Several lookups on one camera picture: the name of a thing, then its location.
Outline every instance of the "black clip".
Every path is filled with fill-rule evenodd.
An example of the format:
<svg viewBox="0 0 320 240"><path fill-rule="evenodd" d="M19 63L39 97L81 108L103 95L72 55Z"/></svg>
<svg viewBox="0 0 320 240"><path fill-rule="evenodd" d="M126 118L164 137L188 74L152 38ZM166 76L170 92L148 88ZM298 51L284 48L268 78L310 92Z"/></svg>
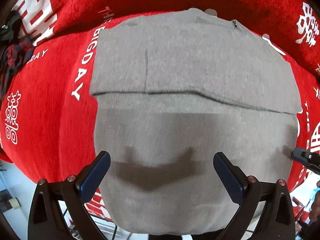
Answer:
<svg viewBox="0 0 320 240"><path fill-rule="evenodd" d="M70 175L61 182L39 180L33 196L28 240L72 240L58 200L65 201L72 220L83 240L107 240L84 207L96 192L111 163L110 154L101 151L78 176Z"/></svg>
<svg viewBox="0 0 320 240"><path fill-rule="evenodd" d="M315 174L320 175L320 155L317 153L312 153L306 149L296 147L291 153L291 158L304 165L309 170L313 171Z"/></svg>
<svg viewBox="0 0 320 240"><path fill-rule="evenodd" d="M295 238L293 208L286 182L260 182L246 176L238 166L218 152L213 166L231 200L239 209L217 240L240 240L248 228L260 201L266 201L251 240L291 240Z"/></svg>

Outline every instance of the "red fabric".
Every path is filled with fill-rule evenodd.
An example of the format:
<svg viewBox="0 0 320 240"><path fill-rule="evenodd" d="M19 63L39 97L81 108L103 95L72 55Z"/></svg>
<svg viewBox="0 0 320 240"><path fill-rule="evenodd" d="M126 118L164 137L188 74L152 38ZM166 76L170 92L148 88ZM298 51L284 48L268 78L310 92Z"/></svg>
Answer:
<svg viewBox="0 0 320 240"><path fill-rule="evenodd" d="M201 10L213 8L218 17L237 19L250 30L262 35L269 34L271 41L289 53L301 66L313 74L320 73L318 55L320 41L318 18L306 18L308 35L297 44L305 34L298 33L297 23L305 16L302 6L305 0L20 0L16 9L24 18L24 33L33 37L44 34L46 24L50 33L63 33L90 30L103 20L130 14L152 11L179 11L196 7ZM306 42L314 37L314 45Z"/></svg>
<svg viewBox="0 0 320 240"><path fill-rule="evenodd" d="M19 129L16 137L11 138L10 133L6 134L7 123L1 122L2 145L8 157L34 182L40 178L49 182L63 180L77 174L94 159L97 102L89 95L89 88L95 41L101 29L111 28L127 18L36 47L30 62L13 79L6 96L20 95L15 119ZM316 78L290 56L283 57L291 64L302 102L303 112L297 114L300 124L297 146L319 152L320 87ZM4 101L1 120L6 119L10 107L11 103ZM303 182L304 174L302 165L294 163L288 179L289 189Z"/></svg>

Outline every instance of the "gray cloth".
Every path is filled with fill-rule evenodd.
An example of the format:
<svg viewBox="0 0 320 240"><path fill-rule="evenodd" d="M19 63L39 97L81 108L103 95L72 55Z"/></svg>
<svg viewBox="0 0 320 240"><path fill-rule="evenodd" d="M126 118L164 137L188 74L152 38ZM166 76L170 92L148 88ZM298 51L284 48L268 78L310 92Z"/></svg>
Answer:
<svg viewBox="0 0 320 240"><path fill-rule="evenodd" d="M298 89L290 65L236 21L190 9L101 31L90 91L95 150L112 160L100 191L127 231L224 227L238 206L213 169L218 151L261 181L288 178Z"/></svg>
<svg viewBox="0 0 320 240"><path fill-rule="evenodd" d="M191 92L236 106L301 110L290 64L279 53L239 22L197 9L101 31L90 93L106 92Z"/></svg>

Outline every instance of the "white floor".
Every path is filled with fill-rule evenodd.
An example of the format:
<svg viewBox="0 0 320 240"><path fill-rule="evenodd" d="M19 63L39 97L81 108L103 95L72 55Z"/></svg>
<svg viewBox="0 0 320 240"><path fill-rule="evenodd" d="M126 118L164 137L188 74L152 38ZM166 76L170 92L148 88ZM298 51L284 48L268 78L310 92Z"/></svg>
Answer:
<svg viewBox="0 0 320 240"><path fill-rule="evenodd" d="M28 217L36 184L29 180L14 164L2 162L2 165L1 168L7 171L0 172L0 180L3 182L2 184L0 181L0 190L3 190L4 187L7 188L12 197L16 197L21 204L21 208L8 210L4 212L4 215L20 239L27 240ZM257 223L258 220L252 223L248 230L254 231ZM104 233L108 239L111 239L115 226L113 223L106 223L105 225ZM118 228L115 240L126 240L129 234L122 228ZM251 234L246 232L242 240L250 238ZM147 239L147 234L132 234L130 237L130 240ZM182 236L182 239L192 240L190 235Z"/></svg>

